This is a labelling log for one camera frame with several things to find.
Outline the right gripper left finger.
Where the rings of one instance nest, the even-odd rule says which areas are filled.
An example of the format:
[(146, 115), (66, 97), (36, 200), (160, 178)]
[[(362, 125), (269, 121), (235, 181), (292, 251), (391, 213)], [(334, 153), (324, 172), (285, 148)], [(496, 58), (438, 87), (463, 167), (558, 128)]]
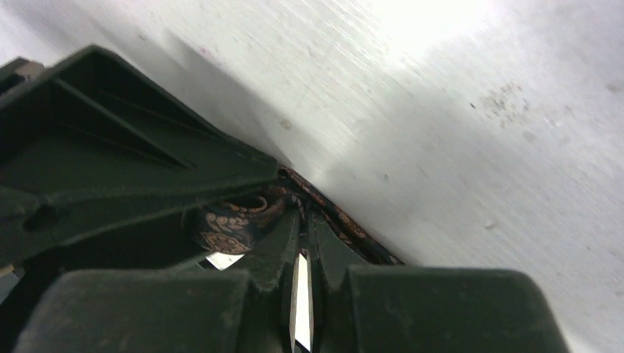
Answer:
[(42, 293), (14, 352), (292, 352), (299, 216), (220, 271), (82, 270)]

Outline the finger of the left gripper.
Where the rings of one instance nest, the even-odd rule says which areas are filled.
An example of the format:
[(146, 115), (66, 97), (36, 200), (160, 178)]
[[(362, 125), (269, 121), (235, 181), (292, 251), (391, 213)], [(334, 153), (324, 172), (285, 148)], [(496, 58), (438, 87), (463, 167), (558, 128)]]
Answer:
[(277, 161), (220, 132), (118, 55), (1, 68), (1, 264), (272, 182)]
[(102, 233), (38, 254), (1, 302), (1, 351), (11, 352), (40, 297), (65, 272), (89, 269), (162, 269), (201, 257), (207, 251), (173, 214)]

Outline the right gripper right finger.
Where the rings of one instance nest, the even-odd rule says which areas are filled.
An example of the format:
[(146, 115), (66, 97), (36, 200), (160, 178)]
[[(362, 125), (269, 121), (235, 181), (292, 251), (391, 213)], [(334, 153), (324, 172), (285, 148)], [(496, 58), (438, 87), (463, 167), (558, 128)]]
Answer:
[(308, 221), (313, 352), (567, 352), (543, 293), (505, 269), (372, 265)]

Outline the dark orange paisley tie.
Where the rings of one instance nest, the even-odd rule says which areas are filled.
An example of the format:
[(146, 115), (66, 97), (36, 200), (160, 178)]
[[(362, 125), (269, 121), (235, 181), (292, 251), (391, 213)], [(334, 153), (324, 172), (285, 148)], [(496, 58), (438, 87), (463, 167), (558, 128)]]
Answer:
[(289, 211), (299, 216), (305, 235), (312, 213), (327, 222), (333, 234), (368, 263), (400, 265), (402, 260), (378, 243), (345, 211), (312, 183), (284, 165), (277, 180), (251, 193), (206, 204), (182, 214), (182, 229), (210, 253), (245, 255), (251, 252)]

